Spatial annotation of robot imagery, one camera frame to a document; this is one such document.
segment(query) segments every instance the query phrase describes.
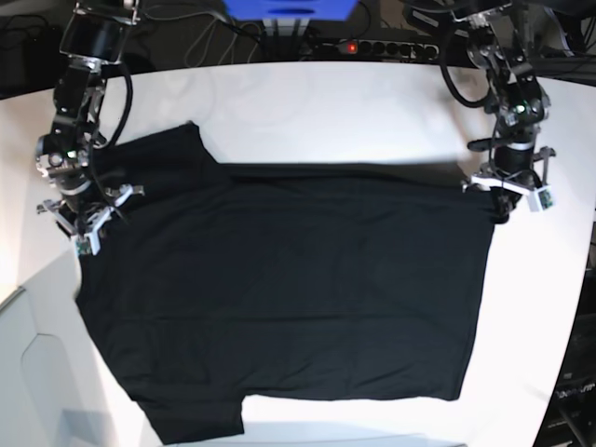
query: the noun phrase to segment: blue box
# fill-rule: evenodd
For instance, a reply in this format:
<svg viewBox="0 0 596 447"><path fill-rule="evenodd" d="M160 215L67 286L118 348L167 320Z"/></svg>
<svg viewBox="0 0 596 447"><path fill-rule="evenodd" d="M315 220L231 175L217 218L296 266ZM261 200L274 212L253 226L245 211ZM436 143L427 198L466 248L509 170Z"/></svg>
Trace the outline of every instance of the blue box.
<svg viewBox="0 0 596 447"><path fill-rule="evenodd" d="M358 0L224 0L238 20L346 20Z"/></svg>

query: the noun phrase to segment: white table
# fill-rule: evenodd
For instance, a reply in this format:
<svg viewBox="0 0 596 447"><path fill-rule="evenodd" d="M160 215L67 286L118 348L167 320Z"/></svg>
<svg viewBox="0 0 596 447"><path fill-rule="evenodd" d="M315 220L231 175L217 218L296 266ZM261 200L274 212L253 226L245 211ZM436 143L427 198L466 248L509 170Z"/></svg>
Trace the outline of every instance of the white table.
<svg viewBox="0 0 596 447"><path fill-rule="evenodd" d="M466 72L459 81L469 87L470 96L485 88L482 73ZM247 434L230 441L420 434L435 440L426 445L440 445L439 441L474 447L532 445L574 320L596 202L596 89L552 80L541 83L553 105L538 143L557 150L549 182L558 203L548 212L532 214L522 202L510 222L496 228L461 398L312 402L251 397L243 408ZM482 111L456 104L439 69L430 66L353 62L226 66L137 75L134 87L122 142L193 120L220 162L458 160L469 170L479 160L466 150L466 142L489 136L493 123ZM102 110L106 135L120 117L124 91L121 79L110 81ZM0 271L9 277L7 282L26 281L69 250L61 234L49 229L50 219L34 215L34 205L50 195L33 168L34 146L52 117L49 92L0 102L0 210L10 210L4 220L0 218L0 237L8 240L0 252L6 270ZM75 278L74 269L64 275ZM72 296L70 304L54 298L60 305L72 305ZM78 351L69 350L73 337L65 328L71 323L66 319L57 323L56 318L66 317L48 311L47 300L31 301L38 326L62 339L75 381L85 395ZM67 314L76 318L75 313ZM122 445L154 445L152 433L141 435L140 411L98 362L115 436Z"/></svg>

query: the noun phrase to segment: robotic arm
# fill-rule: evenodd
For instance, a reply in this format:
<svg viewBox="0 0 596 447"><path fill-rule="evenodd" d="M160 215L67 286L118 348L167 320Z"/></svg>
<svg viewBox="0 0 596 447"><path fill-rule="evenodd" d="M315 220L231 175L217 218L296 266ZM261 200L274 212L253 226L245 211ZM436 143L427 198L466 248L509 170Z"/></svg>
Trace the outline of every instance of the robotic arm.
<svg viewBox="0 0 596 447"><path fill-rule="evenodd" d="M102 226L130 196L143 194L141 186L122 184L117 190L104 188L97 175L93 153L110 150L126 123L128 112L108 142L100 133L100 111L105 93L104 65L120 64L132 101L132 83L120 58L130 29L139 20L140 0L85 0L78 3L61 42L61 53L69 58L69 67L54 90L56 116L50 133L39 139L36 149L37 169L61 193L57 201L46 200L40 212L51 212L64 233L70 237L79 255L95 255L101 248ZM504 223L523 196L532 210L546 210L553 205L547 185L548 161L555 153L542 148L535 154L539 123L548 115L549 98L538 84L534 70L514 39L513 48L503 48L494 34L492 21L511 7L509 0L474 0L453 11L454 27L441 49L441 70L447 87L467 107L483 107L495 115L491 138L470 142L468 149L489 153L489 161L464 184L468 188L490 189L498 214ZM446 47L458 27L466 27L468 54L487 74L490 89L478 101L465 100L449 77ZM544 160L542 179L534 163Z"/></svg>

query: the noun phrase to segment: black t-shirt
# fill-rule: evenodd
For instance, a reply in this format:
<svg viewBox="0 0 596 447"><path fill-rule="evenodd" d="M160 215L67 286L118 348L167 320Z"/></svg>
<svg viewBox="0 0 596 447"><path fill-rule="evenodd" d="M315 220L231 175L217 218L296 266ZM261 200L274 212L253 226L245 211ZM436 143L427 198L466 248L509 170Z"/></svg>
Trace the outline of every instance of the black t-shirt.
<svg viewBox="0 0 596 447"><path fill-rule="evenodd" d="M253 394L458 398L494 230L487 194L219 165L192 124L98 163L146 197L81 258L76 302L164 443L242 433Z"/></svg>

